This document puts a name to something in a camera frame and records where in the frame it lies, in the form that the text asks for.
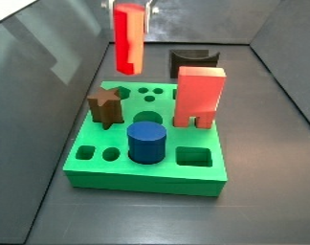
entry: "blue cylinder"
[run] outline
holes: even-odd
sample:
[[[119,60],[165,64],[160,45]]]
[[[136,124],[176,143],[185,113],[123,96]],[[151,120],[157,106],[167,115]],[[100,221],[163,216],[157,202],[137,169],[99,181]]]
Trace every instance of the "blue cylinder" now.
[[[167,129],[155,122],[135,122],[128,127],[129,158],[139,164],[159,163],[165,157]]]

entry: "red block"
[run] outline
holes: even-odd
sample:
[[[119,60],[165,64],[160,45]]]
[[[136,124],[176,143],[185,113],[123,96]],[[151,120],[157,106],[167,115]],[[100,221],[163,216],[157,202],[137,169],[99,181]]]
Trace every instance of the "red block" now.
[[[140,74],[144,38],[144,6],[116,4],[113,34],[116,70],[125,75]]]
[[[187,127],[196,117],[196,127],[209,128],[225,82],[221,68],[180,67],[172,124]]]

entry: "green base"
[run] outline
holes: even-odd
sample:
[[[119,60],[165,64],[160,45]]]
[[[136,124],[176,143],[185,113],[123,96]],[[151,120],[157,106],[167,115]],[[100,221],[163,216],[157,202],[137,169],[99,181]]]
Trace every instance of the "green base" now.
[[[88,112],[63,167],[72,186],[217,196],[228,179],[216,125],[197,129],[192,120],[188,128],[171,125],[176,85],[104,81],[101,87],[120,87],[121,99],[129,96],[121,101],[124,123],[104,130]],[[168,131],[165,158],[149,166],[128,157],[127,127],[137,121]]]

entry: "gray surface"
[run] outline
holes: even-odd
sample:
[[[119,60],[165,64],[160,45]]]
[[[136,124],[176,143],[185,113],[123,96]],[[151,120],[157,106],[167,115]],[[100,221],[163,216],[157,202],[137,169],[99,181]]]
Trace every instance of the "gray surface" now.
[[[117,3],[147,0],[117,0]],[[159,0],[145,41],[249,44],[280,0]]]
[[[108,45],[97,4],[40,1],[0,24],[0,243],[25,239]]]
[[[251,49],[147,45],[144,72],[124,77],[109,47],[101,80],[169,80],[169,49],[219,51],[228,80],[217,128],[229,182],[219,198],[73,189],[61,171],[67,143],[28,244],[310,243],[310,125]]]
[[[284,0],[251,47],[310,121],[310,0]]]

